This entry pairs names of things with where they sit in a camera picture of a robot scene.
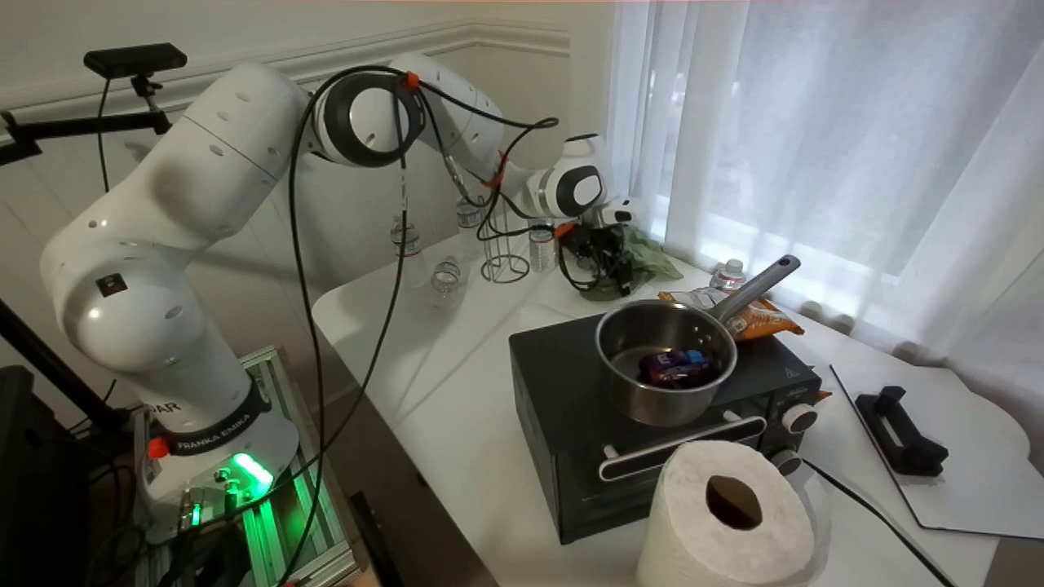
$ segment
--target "pot handle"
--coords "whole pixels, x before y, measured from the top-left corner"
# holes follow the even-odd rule
[[[746,282],[739,290],[735,290],[719,308],[710,308],[710,318],[720,320],[720,322],[735,320],[743,308],[751,308],[756,298],[773,290],[773,284],[781,284],[797,267],[801,267],[801,260],[794,259],[794,255],[784,255],[777,264],[771,264],[753,282]]]

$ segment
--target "white curtain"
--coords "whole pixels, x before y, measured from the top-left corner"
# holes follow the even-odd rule
[[[620,4],[610,184],[671,252],[915,343],[1044,446],[1044,4]]]

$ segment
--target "toilet paper roll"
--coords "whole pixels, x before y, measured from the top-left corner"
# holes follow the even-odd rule
[[[801,498],[743,443],[684,443],[658,472],[644,587],[784,584],[814,554]]]

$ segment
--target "electric stove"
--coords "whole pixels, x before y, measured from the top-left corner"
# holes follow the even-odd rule
[[[614,413],[594,349],[599,318],[514,333],[514,413],[561,546],[648,516],[658,468],[684,442],[736,442],[797,469],[814,422],[820,377],[784,343],[736,345],[736,370],[710,409],[681,427]]]

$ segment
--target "metal pot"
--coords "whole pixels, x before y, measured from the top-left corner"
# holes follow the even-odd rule
[[[607,314],[594,329],[594,345],[610,406],[648,427],[678,427],[704,415],[719,385],[736,370],[736,343],[726,322],[797,267],[800,259],[784,255],[710,311],[696,311],[678,299],[632,299]],[[640,363],[646,356],[684,349],[697,349],[709,360],[709,382],[691,389],[640,382]]]

